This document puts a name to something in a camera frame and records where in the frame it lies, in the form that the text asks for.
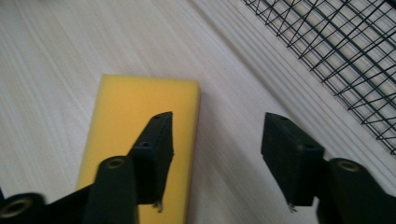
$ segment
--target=sponge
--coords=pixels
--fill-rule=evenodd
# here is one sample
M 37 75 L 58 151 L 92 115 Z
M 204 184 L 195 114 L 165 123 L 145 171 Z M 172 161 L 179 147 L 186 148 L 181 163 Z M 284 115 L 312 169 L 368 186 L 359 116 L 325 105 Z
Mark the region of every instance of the sponge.
M 199 101 L 196 81 L 103 75 L 77 188 L 93 182 L 101 161 L 127 155 L 152 116 L 172 111 L 175 156 L 163 195 L 163 212 L 139 205 L 139 219 L 142 224 L 186 223 Z

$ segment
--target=black plastic part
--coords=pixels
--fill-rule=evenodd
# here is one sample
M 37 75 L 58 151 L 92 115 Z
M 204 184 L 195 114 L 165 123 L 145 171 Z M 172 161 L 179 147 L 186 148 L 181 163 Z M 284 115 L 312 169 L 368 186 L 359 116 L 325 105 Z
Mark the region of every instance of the black plastic part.
M 77 190 L 62 199 L 48 204 L 43 213 L 45 224 L 78 224 L 81 223 L 91 186 Z
M 3 191 L 0 188 L 0 203 L 2 203 L 3 200 L 5 200 L 5 197 L 4 197 Z
M 139 204 L 161 206 L 174 155 L 172 142 L 172 112 L 162 113 L 149 121 L 128 154 L 134 161 Z
M 41 223 L 44 198 L 36 193 L 17 194 L 0 204 L 0 223 Z
M 82 223 L 138 223 L 134 165 L 129 157 L 118 156 L 102 161 Z
M 316 195 L 319 198 L 317 217 L 320 224 L 344 224 L 340 213 L 334 202 L 333 196 L 330 194 L 331 185 L 328 184 L 326 175 L 329 171 L 329 163 L 325 162 L 323 172 L 318 176 L 319 182 Z
M 343 223 L 396 223 L 395 200 L 360 164 L 329 161 L 327 186 Z
M 262 155 L 291 206 L 312 205 L 324 148 L 291 120 L 266 113 Z

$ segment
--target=white wood grain surface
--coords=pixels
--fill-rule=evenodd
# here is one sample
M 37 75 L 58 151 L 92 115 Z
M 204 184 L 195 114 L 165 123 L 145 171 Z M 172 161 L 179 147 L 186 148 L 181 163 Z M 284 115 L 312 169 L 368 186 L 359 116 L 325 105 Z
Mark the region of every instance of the white wood grain surface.
M 238 0 L 0 1 L 0 185 L 53 202 L 78 178 L 102 74 L 199 80 L 188 223 L 317 223 L 291 214 L 260 154 L 288 116 L 396 195 L 396 163 Z

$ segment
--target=black wire grid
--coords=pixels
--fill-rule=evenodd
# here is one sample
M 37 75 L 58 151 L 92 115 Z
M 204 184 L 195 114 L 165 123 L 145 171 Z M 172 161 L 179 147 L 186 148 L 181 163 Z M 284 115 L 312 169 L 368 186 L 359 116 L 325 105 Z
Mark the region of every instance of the black wire grid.
M 396 155 L 396 1 L 244 2 Z

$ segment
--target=wire mesh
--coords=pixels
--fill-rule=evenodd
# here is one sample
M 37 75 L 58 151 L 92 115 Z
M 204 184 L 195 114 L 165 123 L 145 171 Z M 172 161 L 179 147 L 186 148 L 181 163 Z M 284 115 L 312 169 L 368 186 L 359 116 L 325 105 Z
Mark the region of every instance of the wire mesh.
M 396 1 L 244 0 L 396 154 Z

